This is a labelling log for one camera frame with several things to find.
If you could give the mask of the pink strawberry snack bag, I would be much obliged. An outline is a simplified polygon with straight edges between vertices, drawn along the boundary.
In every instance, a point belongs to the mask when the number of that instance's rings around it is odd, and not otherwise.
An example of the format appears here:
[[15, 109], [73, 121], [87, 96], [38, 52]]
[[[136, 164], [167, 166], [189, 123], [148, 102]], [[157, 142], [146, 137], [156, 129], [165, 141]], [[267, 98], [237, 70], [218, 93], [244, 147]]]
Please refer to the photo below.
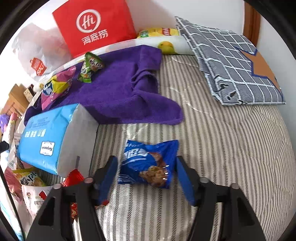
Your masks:
[[22, 185], [20, 184], [19, 180], [15, 177], [11, 168], [6, 168], [4, 172], [4, 177], [6, 179], [10, 193], [13, 197], [15, 197], [17, 202], [21, 203], [23, 201]]

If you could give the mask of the red snack packet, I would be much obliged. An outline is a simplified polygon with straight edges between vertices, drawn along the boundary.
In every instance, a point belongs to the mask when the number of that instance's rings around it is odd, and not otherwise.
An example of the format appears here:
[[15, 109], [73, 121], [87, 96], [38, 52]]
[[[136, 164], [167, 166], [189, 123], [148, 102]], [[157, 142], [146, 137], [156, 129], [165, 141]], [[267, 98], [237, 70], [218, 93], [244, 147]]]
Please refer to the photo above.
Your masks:
[[78, 187], [84, 183], [85, 178], [78, 169], [72, 170], [65, 181], [62, 183], [63, 187], [70, 187], [67, 193], [70, 198], [70, 217], [71, 220], [78, 218], [77, 197], [82, 197], [84, 202], [89, 201], [95, 207], [106, 206], [109, 204], [108, 193], [113, 182], [114, 175], [108, 174], [105, 168], [98, 169], [92, 177], [90, 190], [87, 194], [78, 193]]

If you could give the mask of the white Miniso plastic bag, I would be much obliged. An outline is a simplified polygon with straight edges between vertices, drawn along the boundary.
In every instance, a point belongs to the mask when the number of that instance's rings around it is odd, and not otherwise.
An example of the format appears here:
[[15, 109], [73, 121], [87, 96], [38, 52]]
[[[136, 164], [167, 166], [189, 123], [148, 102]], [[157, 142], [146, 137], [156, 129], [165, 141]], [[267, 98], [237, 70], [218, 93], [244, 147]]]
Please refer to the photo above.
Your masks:
[[27, 74], [35, 81], [72, 59], [58, 28], [43, 30], [29, 24], [15, 37], [12, 48]]

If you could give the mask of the yellow Lay's chip bag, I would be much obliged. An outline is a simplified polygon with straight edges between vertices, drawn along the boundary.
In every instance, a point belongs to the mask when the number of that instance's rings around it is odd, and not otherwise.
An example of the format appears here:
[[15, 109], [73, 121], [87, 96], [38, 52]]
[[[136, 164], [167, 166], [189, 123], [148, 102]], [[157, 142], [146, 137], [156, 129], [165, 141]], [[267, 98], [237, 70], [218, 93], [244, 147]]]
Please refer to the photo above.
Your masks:
[[137, 38], [147, 37], [163, 37], [163, 36], [178, 36], [179, 32], [177, 29], [172, 28], [147, 28], [138, 32]]

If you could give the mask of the red Haidilao paper bag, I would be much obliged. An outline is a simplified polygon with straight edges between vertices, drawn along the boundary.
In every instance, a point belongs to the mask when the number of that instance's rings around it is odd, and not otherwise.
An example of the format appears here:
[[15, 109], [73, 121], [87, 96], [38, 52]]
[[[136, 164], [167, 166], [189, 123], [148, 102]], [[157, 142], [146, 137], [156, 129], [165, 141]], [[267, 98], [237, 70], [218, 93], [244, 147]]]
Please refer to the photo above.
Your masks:
[[137, 37], [125, 1], [67, 1], [53, 17], [73, 57]]

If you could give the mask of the purple towel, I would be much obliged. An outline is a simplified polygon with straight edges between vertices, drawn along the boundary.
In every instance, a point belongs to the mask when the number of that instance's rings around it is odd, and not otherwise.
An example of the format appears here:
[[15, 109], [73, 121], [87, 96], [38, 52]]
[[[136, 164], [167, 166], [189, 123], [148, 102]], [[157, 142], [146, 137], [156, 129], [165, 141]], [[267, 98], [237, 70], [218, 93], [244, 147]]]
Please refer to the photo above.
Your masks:
[[79, 103], [99, 124], [160, 123], [183, 121], [181, 107], [158, 93], [156, 71], [161, 67], [160, 49], [140, 45], [100, 55], [105, 67], [92, 75], [91, 83], [74, 75], [69, 92], [51, 109]]

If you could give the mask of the wooden headboard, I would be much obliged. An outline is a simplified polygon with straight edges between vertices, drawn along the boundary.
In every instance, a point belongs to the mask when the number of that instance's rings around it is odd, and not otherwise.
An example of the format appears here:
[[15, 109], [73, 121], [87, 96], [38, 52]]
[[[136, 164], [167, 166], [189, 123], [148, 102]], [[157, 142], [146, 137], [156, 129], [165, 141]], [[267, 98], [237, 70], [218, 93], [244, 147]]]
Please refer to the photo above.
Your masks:
[[21, 117], [25, 114], [26, 109], [28, 108], [29, 102], [24, 96], [25, 87], [20, 84], [15, 84], [10, 90], [8, 100], [6, 104], [1, 109], [1, 114], [11, 115], [16, 113], [18, 117]]

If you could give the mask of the brown wooden door frame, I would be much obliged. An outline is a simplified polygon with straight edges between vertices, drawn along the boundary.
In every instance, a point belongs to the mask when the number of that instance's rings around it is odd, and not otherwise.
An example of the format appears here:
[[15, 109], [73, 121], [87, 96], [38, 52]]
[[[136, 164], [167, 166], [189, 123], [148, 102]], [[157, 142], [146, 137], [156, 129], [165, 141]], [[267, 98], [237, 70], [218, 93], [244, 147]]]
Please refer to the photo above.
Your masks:
[[261, 15], [249, 3], [244, 3], [243, 35], [257, 46], [260, 32]]

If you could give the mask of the pink yellow potato-stick bag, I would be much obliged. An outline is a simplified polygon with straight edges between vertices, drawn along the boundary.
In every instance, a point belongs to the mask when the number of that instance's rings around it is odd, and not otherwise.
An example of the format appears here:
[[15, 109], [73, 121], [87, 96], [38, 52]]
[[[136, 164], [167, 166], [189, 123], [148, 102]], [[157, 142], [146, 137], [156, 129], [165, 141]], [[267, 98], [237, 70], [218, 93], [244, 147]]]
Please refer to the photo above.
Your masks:
[[76, 66], [72, 66], [68, 70], [52, 76], [44, 85], [41, 94], [42, 110], [48, 110], [59, 97], [69, 92], [75, 72]]

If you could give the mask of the colourful pillow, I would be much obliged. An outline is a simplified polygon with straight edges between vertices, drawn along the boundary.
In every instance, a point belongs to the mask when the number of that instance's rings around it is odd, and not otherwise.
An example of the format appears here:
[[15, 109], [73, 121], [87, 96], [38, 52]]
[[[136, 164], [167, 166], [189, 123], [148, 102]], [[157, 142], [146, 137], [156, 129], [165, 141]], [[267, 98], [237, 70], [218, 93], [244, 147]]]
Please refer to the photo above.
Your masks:
[[7, 142], [9, 145], [12, 144], [15, 132], [16, 121], [18, 120], [16, 113], [1, 114], [1, 133], [3, 134], [2, 140]]

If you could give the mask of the grey checked folded cloth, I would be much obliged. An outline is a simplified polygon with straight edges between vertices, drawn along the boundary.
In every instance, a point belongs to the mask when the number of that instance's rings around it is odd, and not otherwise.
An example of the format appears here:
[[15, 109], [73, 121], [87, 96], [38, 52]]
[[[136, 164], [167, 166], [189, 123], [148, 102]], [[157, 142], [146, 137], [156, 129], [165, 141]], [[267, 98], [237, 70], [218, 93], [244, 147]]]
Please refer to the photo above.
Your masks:
[[274, 73], [247, 37], [175, 19], [211, 94], [222, 105], [285, 104]]

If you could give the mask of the striped mattress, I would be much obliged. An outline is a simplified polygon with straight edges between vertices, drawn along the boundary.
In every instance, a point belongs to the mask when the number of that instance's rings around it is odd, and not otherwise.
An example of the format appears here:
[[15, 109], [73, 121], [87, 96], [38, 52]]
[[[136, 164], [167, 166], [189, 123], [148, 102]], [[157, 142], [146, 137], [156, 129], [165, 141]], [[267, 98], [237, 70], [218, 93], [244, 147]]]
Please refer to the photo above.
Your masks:
[[[221, 105], [192, 55], [163, 56], [155, 76], [159, 93], [179, 104], [184, 120], [100, 125], [90, 171], [110, 155], [122, 159], [128, 140], [178, 140], [189, 167], [215, 184], [238, 184], [266, 239], [280, 239], [295, 214], [295, 156], [279, 106]], [[196, 208], [174, 178], [169, 189], [114, 182], [109, 204], [96, 213], [107, 240], [185, 240]]]

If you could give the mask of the blue cookie packet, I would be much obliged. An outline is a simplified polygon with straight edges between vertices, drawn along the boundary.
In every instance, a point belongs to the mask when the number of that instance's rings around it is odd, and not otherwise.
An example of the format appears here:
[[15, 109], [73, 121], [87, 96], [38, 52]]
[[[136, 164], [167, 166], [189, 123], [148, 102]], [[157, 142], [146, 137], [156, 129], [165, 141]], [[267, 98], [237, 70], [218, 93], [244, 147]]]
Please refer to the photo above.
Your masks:
[[155, 145], [128, 140], [120, 165], [118, 184], [147, 184], [157, 188], [170, 188], [178, 148], [177, 140]]

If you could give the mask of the green snack packet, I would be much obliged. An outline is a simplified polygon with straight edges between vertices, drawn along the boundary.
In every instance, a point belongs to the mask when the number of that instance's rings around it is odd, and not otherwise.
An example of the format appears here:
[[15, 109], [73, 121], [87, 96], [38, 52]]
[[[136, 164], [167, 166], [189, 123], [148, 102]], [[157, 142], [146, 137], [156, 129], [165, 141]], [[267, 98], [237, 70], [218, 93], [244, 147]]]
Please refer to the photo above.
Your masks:
[[104, 67], [105, 64], [100, 57], [91, 52], [87, 52], [78, 75], [78, 80], [83, 83], [91, 83], [92, 75]]

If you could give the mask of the pale pink pastry packet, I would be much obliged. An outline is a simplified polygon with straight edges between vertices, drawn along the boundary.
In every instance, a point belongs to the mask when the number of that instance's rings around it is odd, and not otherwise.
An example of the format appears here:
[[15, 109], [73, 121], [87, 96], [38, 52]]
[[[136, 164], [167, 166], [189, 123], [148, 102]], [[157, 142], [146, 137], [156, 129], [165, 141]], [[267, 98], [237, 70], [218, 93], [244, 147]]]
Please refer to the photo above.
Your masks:
[[23, 200], [34, 219], [53, 186], [22, 186]]

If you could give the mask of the blue tissue pack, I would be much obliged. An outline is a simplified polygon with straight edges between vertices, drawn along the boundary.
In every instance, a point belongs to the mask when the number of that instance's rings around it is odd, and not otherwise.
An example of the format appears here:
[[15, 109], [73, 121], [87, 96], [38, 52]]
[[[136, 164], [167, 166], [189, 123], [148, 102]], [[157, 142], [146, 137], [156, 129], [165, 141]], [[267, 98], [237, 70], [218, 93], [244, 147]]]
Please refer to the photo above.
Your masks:
[[81, 104], [70, 104], [31, 117], [21, 135], [17, 156], [48, 173], [67, 177], [90, 172], [98, 122]]

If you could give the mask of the yellow triangular snack packet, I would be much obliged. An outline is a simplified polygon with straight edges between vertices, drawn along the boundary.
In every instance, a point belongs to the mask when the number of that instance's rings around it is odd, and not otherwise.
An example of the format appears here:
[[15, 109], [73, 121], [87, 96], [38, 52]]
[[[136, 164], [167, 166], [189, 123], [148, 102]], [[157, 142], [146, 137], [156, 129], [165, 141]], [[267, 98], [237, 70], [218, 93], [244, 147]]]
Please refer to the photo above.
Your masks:
[[39, 177], [35, 167], [13, 170], [14, 176], [25, 186], [45, 187], [46, 183]]

